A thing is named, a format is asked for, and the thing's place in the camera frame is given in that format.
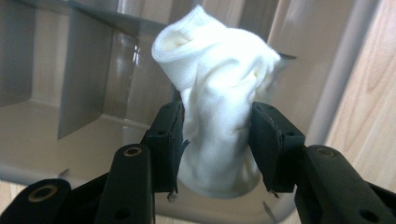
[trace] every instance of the metal screw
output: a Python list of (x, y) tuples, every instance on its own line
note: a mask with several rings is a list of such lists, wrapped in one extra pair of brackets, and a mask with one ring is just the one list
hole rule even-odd
[(56, 191), (58, 191), (58, 188), (56, 186), (46, 185), (35, 189), (32, 193), (29, 194), (27, 199), (31, 203), (40, 203), (52, 197), (56, 193)]
[(124, 151), (124, 156), (134, 157), (142, 153), (142, 148), (140, 147), (130, 147)]
[(168, 194), (166, 198), (168, 199), (169, 203), (174, 203), (175, 200), (177, 199), (177, 194), (175, 193), (175, 191), (172, 191)]
[(322, 148), (322, 147), (317, 148), (317, 152), (322, 154), (323, 156), (327, 156), (327, 157), (334, 157), (335, 156), (334, 152), (332, 152), (329, 149)]

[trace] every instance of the black plastic part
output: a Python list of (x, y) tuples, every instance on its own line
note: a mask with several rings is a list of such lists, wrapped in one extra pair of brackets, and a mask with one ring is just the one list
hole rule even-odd
[(183, 104), (164, 105), (142, 144), (149, 147), (153, 192), (177, 192), (177, 173), (186, 144), (183, 144)]
[(107, 175), (101, 175), (71, 191), (65, 202), (68, 215), (64, 218), (63, 223), (94, 222)]
[(150, 223), (153, 195), (149, 149), (120, 148), (114, 156), (94, 223)]
[(344, 156), (325, 146), (304, 151), (295, 198), (302, 223), (396, 223), (396, 217)]
[(0, 217), (1, 224), (59, 223), (70, 185), (62, 179), (45, 179), (24, 189)]
[(379, 186), (372, 183), (368, 184), (375, 194), (381, 199), (381, 201), (387, 206), (393, 216), (396, 217), (396, 193), (380, 188)]
[(293, 192), (304, 141), (276, 108), (253, 103), (248, 143), (268, 191)]

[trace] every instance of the wooden surface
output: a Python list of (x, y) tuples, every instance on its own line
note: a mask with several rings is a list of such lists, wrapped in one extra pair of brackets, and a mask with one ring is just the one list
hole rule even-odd
[(0, 181), (0, 214), (12, 200), (24, 189), (24, 186)]
[[(367, 181), (396, 192), (396, 2), (383, 0), (325, 145)], [(294, 212), (283, 223), (301, 223)]]

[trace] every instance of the white cloth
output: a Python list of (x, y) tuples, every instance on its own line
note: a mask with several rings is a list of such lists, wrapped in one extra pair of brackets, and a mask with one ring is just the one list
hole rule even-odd
[(152, 56), (185, 107), (183, 138), (190, 144), (178, 178), (215, 197), (251, 190), (259, 180), (248, 155), (251, 104), (265, 99), (280, 56), (258, 36), (225, 27), (199, 6), (158, 35)]

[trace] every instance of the white fabric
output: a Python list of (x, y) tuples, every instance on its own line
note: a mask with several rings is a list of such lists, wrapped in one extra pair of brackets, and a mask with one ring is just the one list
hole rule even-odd
[(152, 56), (185, 107), (183, 138), (190, 144), (179, 179), (210, 196), (249, 191), (258, 181), (257, 169), (247, 165), (251, 104), (265, 98), (279, 55), (258, 36), (227, 28), (198, 6), (158, 35)]

